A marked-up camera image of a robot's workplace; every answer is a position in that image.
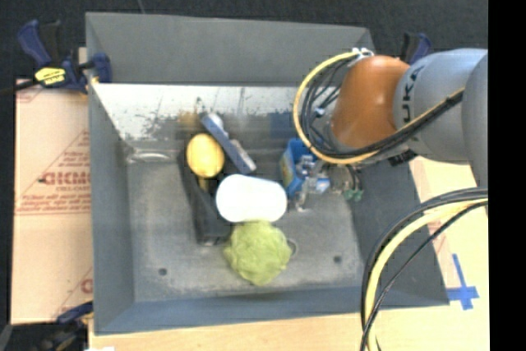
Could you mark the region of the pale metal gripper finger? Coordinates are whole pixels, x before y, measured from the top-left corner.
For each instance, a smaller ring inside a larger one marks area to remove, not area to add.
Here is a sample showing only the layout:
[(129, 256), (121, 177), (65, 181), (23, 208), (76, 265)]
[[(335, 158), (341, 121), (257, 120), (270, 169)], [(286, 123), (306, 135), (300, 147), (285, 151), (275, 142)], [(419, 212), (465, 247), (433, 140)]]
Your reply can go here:
[(299, 178), (314, 178), (317, 175), (318, 158), (314, 155), (301, 155), (296, 163), (296, 174)]
[(293, 196), (293, 208), (303, 212), (310, 196), (320, 196), (329, 188), (328, 178), (306, 178), (299, 191)]

